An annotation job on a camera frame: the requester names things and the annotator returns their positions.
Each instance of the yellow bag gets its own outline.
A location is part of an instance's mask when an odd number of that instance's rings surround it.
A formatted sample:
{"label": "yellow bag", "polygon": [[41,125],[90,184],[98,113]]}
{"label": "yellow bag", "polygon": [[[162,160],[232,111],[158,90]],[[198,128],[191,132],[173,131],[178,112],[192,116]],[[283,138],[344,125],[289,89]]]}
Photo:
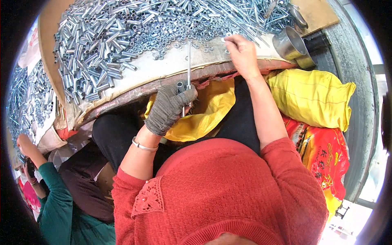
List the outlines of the yellow bag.
{"label": "yellow bag", "polygon": [[276,105],[286,116],[315,127],[347,130],[354,83],[342,84],[326,71],[299,69],[284,70],[267,79],[267,83]]}
{"label": "yellow bag", "polygon": [[325,196],[325,201],[327,203],[327,209],[329,211],[327,221],[327,223],[329,223],[329,221],[331,221],[331,218],[336,214],[336,210],[338,209],[338,207],[340,207],[342,202],[332,195],[331,190],[324,190],[323,192]]}
{"label": "yellow bag", "polygon": [[[156,94],[150,97],[144,118],[148,117],[155,97]],[[234,78],[225,81],[210,81],[207,87],[198,90],[197,99],[192,115],[178,119],[166,133],[166,139],[181,142],[193,141],[213,130],[236,102]]]}

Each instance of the floor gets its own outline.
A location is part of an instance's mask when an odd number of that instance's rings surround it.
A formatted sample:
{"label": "floor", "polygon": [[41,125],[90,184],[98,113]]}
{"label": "floor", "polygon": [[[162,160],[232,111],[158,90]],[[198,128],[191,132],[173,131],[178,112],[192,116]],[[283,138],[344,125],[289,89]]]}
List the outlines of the floor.
{"label": "floor", "polygon": [[[366,49],[369,53],[370,60],[373,65],[383,64],[382,57],[377,48],[377,42],[372,36],[371,31],[361,17],[361,14],[351,4],[350,0],[339,0],[348,12],[350,18],[357,27],[361,35]],[[383,96],[387,93],[387,82],[384,74],[376,75],[378,95],[380,100],[380,109],[382,106]],[[385,168],[387,163],[387,152],[383,150],[381,141],[381,131],[379,131],[377,140],[377,153],[374,161],[370,164],[369,177],[364,185],[359,198],[370,202],[376,202],[380,193],[381,186],[384,181]],[[343,201],[343,207],[350,207],[343,219],[334,216],[331,222],[324,230],[320,244],[354,244],[355,237],[361,232],[363,226],[371,215],[372,209],[351,203],[347,200]]]}

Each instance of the red sweater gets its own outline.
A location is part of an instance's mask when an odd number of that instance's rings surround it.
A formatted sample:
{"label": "red sweater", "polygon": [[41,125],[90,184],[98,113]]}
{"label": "red sweater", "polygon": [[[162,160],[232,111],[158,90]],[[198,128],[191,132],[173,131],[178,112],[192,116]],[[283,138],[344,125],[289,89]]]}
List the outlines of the red sweater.
{"label": "red sweater", "polygon": [[199,244],[222,233],[257,244],[317,244],[328,211],[289,138],[259,157],[228,139],[173,154],[149,181],[114,177],[117,244]]}

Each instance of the bracelet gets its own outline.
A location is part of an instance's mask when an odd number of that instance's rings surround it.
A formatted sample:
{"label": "bracelet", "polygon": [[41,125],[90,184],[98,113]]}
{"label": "bracelet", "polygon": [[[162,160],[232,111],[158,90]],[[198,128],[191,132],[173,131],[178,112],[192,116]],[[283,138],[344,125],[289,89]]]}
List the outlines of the bracelet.
{"label": "bracelet", "polygon": [[146,150],[146,151],[151,151],[151,152],[156,152],[158,150],[158,146],[156,148],[148,148],[148,147],[140,145],[139,143],[136,143],[135,139],[136,139],[136,136],[133,137],[132,144],[134,144],[137,148],[140,148],[140,149],[143,149],[143,150]]}

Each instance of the green sweater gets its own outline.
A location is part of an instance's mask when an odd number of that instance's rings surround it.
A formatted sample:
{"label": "green sweater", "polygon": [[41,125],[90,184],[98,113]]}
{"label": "green sweater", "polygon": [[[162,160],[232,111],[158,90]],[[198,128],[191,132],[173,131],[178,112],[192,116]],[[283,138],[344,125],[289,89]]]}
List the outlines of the green sweater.
{"label": "green sweater", "polygon": [[115,244],[114,223],[106,224],[73,205],[72,196],[53,163],[38,169],[50,193],[41,202],[37,222],[49,245]]}

